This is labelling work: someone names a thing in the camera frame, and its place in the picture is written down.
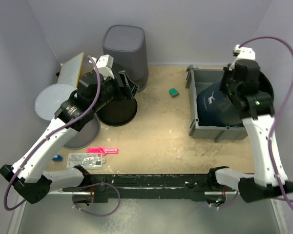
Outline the large black round bucket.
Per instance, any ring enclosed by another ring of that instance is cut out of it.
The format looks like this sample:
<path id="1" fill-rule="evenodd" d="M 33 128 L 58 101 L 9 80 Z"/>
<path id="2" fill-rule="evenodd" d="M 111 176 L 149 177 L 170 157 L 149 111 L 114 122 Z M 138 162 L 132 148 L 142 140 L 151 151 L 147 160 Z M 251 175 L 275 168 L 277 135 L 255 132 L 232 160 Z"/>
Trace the large black round bucket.
<path id="1" fill-rule="evenodd" d="M 119 78 L 119 72 L 126 68 L 115 63 L 112 66 L 112 72 L 115 78 Z M 99 120 L 109 126 L 122 126 L 133 120 L 137 113 L 138 104 L 136 99 L 103 102 L 103 106 L 96 112 Z"/>

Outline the dark blue round bin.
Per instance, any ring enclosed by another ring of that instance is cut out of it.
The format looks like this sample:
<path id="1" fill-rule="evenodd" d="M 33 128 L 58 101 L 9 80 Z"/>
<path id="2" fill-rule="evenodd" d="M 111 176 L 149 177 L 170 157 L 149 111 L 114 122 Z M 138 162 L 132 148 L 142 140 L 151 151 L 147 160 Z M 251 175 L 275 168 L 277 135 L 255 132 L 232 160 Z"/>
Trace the dark blue round bin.
<path id="1" fill-rule="evenodd" d="M 259 116 L 274 116 L 274 91 L 271 83 L 259 74 L 259 89 L 244 93 L 243 84 L 234 83 L 232 93 L 229 84 L 222 90 L 222 80 L 211 84 L 197 95 L 197 112 L 203 126 L 233 127 L 243 124 L 243 119 L 257 120 Z"/>

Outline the dark grey mesh basket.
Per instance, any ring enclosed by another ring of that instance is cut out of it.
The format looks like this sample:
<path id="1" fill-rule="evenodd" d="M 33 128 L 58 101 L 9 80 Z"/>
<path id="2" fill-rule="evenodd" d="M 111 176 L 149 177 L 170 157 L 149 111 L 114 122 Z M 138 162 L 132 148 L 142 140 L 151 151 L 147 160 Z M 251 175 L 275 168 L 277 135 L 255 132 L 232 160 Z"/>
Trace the dark grey mesh basket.
<path id="1" fill-rule="evenodd" d="M 129 78 L 143 91 L 148 81 L 148 62 L 145 31 L 131 25 L 113 25 L 102 42 L 104 54 L 126 68 Z"/>

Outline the grey rectangular plastic crate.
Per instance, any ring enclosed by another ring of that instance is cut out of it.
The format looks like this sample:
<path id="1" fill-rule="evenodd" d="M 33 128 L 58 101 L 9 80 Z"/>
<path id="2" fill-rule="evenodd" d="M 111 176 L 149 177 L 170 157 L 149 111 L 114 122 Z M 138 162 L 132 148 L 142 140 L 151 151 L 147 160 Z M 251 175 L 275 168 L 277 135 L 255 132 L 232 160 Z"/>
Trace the grey rectangular plastic crate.
<path id="1" fill-rule="evenodd" d="M 190 103 L 190 127 L 188 135 L 194 139 L 213 140 L 218 143 L 222 140 L 238 141 L 247 137 L 244 126 L 217 127 L 202 126 L 197 111 L 197 95 L 217 82 L 223 76 L 223 70 L 211 68 L 195 68 L 189 65 L 186 69 L 187 78 L 185 87 L 188 89 Z"/>

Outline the light grey round bin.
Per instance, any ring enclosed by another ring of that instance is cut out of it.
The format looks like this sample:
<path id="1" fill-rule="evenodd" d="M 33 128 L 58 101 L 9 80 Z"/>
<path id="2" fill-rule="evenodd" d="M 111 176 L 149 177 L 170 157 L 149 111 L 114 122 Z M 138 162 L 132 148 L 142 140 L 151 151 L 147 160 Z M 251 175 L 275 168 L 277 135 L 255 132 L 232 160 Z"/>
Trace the light grey round bin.
<path id="1" fill-rule="evenodd" d="M 35 100 L 36 114 L 51 121 L 60 105 L 68 100 L 70 94 L 77 88 L 70 84 L 57 83 L 42 90 Z M 68 149 L 81 149 L 92 143 L 100 133 L 101 124 L 97 116 L 87 123 L 83 129 L 71 138 L 65 145 Z"/>

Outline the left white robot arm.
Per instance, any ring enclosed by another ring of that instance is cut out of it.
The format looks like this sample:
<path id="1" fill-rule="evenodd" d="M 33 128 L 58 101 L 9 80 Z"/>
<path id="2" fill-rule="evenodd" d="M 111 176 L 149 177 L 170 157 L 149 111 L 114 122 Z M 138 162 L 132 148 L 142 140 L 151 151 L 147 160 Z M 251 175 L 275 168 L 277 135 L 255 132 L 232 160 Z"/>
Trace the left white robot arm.
<path id="1" fill-rule="evenodd" d="M 61 104 L 32 148 L 13 165 L 0 168 L 0 174 L 9 182 L 8 188 L 14 188 L 31 204 L 41 201 L 53 190 L 89 189 L 90 174 L 80 165 L 58 172 L 46 172 L 45 168 L 59 149 L 93 120 L 98 110 L 110 101 L 134 99 L 138 89 L 124 70 L 106 79 L 101 74 L 93 81 L 87 79 L 80 90 L 75 89 Z"/>

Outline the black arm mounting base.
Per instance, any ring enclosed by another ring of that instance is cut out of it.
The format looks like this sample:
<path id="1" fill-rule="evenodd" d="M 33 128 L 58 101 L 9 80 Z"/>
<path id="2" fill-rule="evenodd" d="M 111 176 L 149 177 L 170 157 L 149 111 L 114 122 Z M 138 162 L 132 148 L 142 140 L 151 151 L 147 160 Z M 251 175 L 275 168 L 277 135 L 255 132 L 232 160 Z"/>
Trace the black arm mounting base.
<path id="1" fill-rule="evenodd" d="M 92 174 L 87 175 L 80 188 L 66 187 L 64 192 L 89 192 L 88 186 L 97 183 L 94 188 L 94 202 L 106 203 L 110 198 L 118 198 L 117 192 L 104 183 L 117 188 L 122 199 L 189 199 L 204 201 L 205 193 L 222 193 L 223 186 L 208 182 L 207 174 Z"/>

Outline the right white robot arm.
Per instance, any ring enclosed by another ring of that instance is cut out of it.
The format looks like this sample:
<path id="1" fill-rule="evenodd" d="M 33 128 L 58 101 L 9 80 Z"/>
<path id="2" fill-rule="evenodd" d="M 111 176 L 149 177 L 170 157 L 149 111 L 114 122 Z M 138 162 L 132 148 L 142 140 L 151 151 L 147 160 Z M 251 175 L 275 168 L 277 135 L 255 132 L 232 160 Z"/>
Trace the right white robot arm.
<path id="1" fill-rule="evenodd" d="M 246 203 L 282 194 L 293 193 L 279 157 L 272 126 L 275 111 L 272 96 L 262 91 L 261 81 L 269 84 L 259 64 L 251 59 L 239 59 L 224 69 L 220 91 L 225 93 L 238 111 L 251 143 L 254 174 L 244 174 L 227 166 L 211 168 L 207 184 L 213 191 L 223 186 L 238 191 Z"/>

